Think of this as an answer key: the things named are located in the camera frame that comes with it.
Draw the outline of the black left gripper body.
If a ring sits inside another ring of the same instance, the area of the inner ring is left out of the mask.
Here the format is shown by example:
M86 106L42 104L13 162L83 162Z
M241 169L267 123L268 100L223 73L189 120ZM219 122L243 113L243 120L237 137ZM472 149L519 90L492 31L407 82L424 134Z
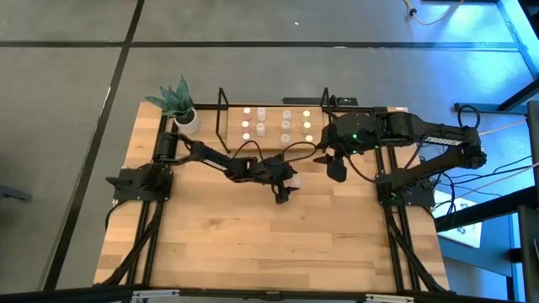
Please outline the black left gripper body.
M289 200L285 181L292 179L289 163L282 154L268 157L253 165L253 181L269 185L275 196L275 203L282 205Z

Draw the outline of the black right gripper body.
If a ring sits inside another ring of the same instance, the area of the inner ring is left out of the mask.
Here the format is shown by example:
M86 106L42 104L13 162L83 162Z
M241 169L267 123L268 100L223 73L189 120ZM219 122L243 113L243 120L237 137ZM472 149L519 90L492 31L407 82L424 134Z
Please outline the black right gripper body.
M335 124L328 124L322 129L318 150L326 152L327 149L333 150L333 157L338 159L349 157L352 154L352 150L349 149L344 141L337 135L337 126Z

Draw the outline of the black desk frame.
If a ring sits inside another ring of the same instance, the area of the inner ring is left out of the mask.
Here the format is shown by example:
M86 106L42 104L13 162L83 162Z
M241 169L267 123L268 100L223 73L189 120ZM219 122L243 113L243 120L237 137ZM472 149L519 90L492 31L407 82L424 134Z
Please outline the black desk frame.
M516 5L524 14L525 23L531 27L533 37L539 40L539 0L516 0ZM524 38L519 33L515 22L511 19L502 0L497 0L496 6L502 19L506 23L506 27L509 30L513 41L516 43L517 50L526 64L533 81L501 104L455 103L453 105L455 112L462 109L466 112L472 112L472 108L475 108L481 114L524 115L527 113L526 102L529 102L531 97L539 93L539 66L533 61Z

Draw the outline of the black desk bar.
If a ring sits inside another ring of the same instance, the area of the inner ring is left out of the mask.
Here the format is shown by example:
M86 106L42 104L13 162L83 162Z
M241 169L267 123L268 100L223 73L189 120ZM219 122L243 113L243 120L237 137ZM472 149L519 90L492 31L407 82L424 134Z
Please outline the black desk bar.
M539 209L539 189L537 186L530 186L481 204L457 210L449 215L438 217L435 219L435 228L437 232L449 231L515 213L521 206L533 210Z

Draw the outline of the green plant in white pot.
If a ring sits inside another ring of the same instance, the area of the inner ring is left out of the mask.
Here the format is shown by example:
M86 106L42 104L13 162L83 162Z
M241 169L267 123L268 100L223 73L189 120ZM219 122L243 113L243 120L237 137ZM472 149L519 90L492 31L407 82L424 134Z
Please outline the green plant in white pot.
M180 76L176 88L160 86L159 90L161 97L145 96L144 99L159 107L163 115L171 118L180 133L185 135L196 133L200 128L200 118L184 75Z

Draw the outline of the silver metal bracket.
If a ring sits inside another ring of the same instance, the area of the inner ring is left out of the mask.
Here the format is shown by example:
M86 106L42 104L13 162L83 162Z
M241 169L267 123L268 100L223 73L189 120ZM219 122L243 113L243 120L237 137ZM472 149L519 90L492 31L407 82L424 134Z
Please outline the silver metal bracket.
M144 301L155 298L179 296L180 290L137 290L132 293L132 300Z
M413 297L401 295L366 294L364 303L415 303Z

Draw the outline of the wooden shelf black metal ends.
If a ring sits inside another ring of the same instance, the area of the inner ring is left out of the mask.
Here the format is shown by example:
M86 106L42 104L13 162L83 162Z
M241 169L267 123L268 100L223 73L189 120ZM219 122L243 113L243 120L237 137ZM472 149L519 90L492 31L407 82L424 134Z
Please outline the wooden shelf black metal ends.
M323 103L320 98L286 98L280 104L231 104L223 88L218 90L216 104L216 136L222 147L228 151L236 151L245 141L242 138L243 129L241 123L245 121L243 109L250 108L252 117L249 120L251 140L256 141L261 149L276 151L285 146L280 143L280 137L284 132L281 129L282 113L284 110L291 111L291 143L304 141L305 135L313 137L313 143L320 140L322 128L325 126L325 114ZM257 108L266 108L265 136L259 137L256 132ZM312 124L311 131L303 130L302 113L304 110L311 112L308 122Z

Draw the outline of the grey metal foot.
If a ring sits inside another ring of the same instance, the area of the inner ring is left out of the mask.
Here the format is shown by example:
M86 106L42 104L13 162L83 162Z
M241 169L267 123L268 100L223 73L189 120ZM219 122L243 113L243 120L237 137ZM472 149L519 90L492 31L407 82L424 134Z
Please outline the grey metal foot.
M7 185L0 184L0 201L2 199L18 199L22 201L30 201L32 195L24 191L11 188Z

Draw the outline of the white paper sheet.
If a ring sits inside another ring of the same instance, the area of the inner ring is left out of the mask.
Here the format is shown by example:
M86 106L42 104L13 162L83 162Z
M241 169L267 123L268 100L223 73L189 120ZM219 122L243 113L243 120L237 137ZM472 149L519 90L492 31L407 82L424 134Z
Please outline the white paper sheet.
M451 195L435 190L434 198L435 208L432 212L434 218L446 215L447 211L449 210L449 207L451 206ZM467 207L474 206L475 204L475 202L463 198L458 198L455 200L456 210L462 210ZM453 228L448 231L441 231L438 233L438 235L447 240L452 240L453 242L458 242L468 247L480 248L481 230L482 224L474 223L468 226Z

